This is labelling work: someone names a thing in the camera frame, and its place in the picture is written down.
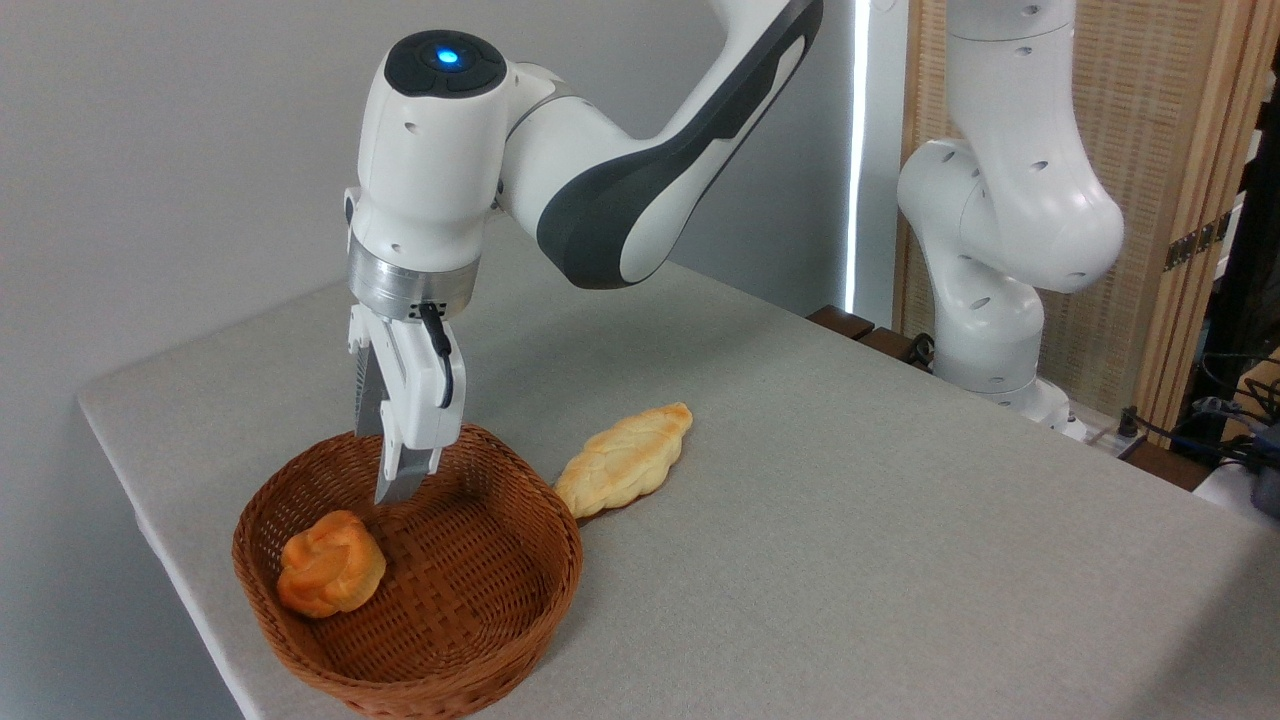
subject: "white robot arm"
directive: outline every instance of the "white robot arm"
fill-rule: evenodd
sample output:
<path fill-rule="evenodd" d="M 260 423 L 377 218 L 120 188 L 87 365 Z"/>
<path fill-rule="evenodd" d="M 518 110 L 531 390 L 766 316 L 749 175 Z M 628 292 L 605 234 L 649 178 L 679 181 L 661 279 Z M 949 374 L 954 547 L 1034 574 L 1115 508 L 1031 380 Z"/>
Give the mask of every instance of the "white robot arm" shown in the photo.
<path fill-rule="evenodd" d="M 645 279 L 822 19 L 822 0 L 710 4 L 724 47 L 649 140 L 475 36 L 420 32 L 387 54 L 346 195 L 356 432 L 384 437 L 378 502 L 412 496 L 458 438 L 466 375 L 448 320 L 471 297 L 489 213 L 511 214 L 573 284 Z"/>
<path fill-rule="evenodd" d="M 968 141 L 923 145 L 899 178 L 933 286 L 934 374 L 1064 432 L 1065 393 L 1036 377 L 1036 288 L 1089 286 L 1124 237 L 1075 124 L 1074 20 L 1074 0 L 948 1 L 947 102 Z"/>

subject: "gray table surface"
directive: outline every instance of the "gray table surface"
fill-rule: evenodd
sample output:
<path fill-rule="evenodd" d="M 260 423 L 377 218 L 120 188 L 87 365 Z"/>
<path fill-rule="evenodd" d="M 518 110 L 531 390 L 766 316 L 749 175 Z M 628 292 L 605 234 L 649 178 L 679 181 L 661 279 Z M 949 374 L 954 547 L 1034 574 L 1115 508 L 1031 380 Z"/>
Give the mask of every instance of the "gray table surface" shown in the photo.
<path fill-rule="evenodd" d="M 261 483 L 351 424 L 349 304 L 81 396 L 247 717 L 352 716 L 275 660 L 229 555 Z M 509 224 L 454 329 L 467 419 L 548 480 L 623 415 L 695 415 L 667 486 L 584 529 L 550 651 L 480 717 L 1280 715 L 1277 533 L 682 268 L 576 290 Z"/>

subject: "bread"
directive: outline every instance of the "bread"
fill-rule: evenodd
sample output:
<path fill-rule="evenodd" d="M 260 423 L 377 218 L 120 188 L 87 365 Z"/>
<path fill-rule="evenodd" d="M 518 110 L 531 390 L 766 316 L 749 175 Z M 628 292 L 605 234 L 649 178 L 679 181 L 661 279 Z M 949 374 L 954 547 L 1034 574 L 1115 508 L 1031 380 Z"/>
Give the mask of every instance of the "bread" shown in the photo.
<path fill-rule="evenodd" d="M 692 423 L 684 402 L 618 420 L 568 461 L 556 493 L 579 519 L 649 495 L 667 479 Z"/>
<path fill-rule="evenodd" d="M 280 564 L 280 602 L 307 618 L 360 607 L 387 571 L 378 542 L 349 510 L 335 510 L 289 538 Z"/>

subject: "wicker basket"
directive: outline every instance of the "wicker basket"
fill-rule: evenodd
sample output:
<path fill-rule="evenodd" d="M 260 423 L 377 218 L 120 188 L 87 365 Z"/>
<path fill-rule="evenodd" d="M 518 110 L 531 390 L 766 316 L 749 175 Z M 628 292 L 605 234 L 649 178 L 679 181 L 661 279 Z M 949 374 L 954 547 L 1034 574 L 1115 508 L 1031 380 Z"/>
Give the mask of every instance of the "wicker basket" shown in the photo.
<path fill-rule="evenodd" d="M 532 671 L 582 569 L 577 525 L 498 438 L 465 425 L 411 500 L 372 503 L 381 438 L 351 433 L 291 460 L 236 528 L 232 557 L 262 634 L 300 679 L 369 717 L 460 717 Z M 374 597 L 311 620 L 280 606 L 280 548 L 332 510 L 387 556 Z"/>

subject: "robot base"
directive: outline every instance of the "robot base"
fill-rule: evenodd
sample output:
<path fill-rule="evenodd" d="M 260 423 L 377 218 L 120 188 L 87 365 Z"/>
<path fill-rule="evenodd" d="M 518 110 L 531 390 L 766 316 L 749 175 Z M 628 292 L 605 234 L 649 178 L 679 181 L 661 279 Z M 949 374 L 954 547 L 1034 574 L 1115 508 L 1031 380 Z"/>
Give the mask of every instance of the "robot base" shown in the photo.
<path fill-rule="evenodd" d="M 1046 425 L 1073 439 L 1084 441 L 1085 427 L 1071 415 L 1071 401 L 1053 383 L 1036 378 L 1030 383 L 1009 392 L 975 392 L 1000 405 L 1009 407 L 1023 418 Z"/>

